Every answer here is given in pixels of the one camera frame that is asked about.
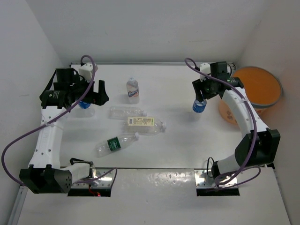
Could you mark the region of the square clear bottle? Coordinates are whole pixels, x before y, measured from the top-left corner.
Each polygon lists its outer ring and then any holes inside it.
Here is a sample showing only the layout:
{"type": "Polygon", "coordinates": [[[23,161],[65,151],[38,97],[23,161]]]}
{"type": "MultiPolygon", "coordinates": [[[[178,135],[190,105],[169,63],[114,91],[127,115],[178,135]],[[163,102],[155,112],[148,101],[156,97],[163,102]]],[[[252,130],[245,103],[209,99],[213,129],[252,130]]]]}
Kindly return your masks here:
{"type": "Polygon", "coordinates": [[[126,83],[128,99],[131,104],[139,103],[139,86],[134,77],[130,77],[126,83]]]}

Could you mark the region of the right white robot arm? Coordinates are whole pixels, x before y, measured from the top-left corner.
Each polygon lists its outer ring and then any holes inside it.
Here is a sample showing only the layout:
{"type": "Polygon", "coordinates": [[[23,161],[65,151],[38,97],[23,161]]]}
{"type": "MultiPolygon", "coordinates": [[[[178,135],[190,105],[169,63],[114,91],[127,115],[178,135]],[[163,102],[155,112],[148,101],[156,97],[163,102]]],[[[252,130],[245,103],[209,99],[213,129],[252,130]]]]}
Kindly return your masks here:
{"type": "Polygon", "coordinates": [[[242,134],[234,153],[213,163],[211,173],[215,184],[226,184],[222,180],[225,176],[235,178],[244,169],[273,163],[280,133],[261,120],[246,95],[242,81],[227,72],[227,63],[212,63],[209,75],[201,72],[197,65],[190,66],[190,69],[205,77],[192,82],[196,100],[202,102],[220,96],[233,113],[242,134]]]}

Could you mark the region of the blue label bottle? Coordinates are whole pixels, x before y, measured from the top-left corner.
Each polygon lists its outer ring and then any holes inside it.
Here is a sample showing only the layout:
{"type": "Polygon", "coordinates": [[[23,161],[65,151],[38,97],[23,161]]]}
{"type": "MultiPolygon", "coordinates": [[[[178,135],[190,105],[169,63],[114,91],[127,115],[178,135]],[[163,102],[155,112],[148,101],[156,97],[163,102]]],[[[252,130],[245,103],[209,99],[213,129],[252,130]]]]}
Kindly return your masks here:
{"type": "Polygon", "coordinates": [[[201,116],[202,113],[205,110],[205,107],[207,105],[207,101],[203,100],[203,101],[198,101],[198,100],[194,100],[193,106],[192,106],[192,118],[195,121],[198,121],[201,116]]]}
{"type": "Polygon", "coordinates": [[[75,110],[75,116],[77,118],[90,118],[94,116],[95,110],[90,103],[81,101],[78,105],[79,108],[75,110]]]}

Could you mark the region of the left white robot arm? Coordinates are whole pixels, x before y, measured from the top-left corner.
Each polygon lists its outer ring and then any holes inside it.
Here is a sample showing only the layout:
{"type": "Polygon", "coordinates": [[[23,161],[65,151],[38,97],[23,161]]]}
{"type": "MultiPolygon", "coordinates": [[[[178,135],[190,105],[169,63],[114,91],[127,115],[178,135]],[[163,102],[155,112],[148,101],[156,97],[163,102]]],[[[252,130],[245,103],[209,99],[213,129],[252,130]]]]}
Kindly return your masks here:
{"type": "Polygon", "coordinates": [[[97,92],[94,92],[93,86],[73,68],[58,68],[40,95],[42,129],[28,168],[21,169],[19,174],[20,180],[33,193],[68,193],[72,184],[95,178],[95,167],[91,161],[72,158],[70,166],[60,166],[60,147],[68,115],[54,119],[79,100],[83,93],[86,94],[83,102],[104,105],[109,100],[105,82],[98,81],[97,92]]]}

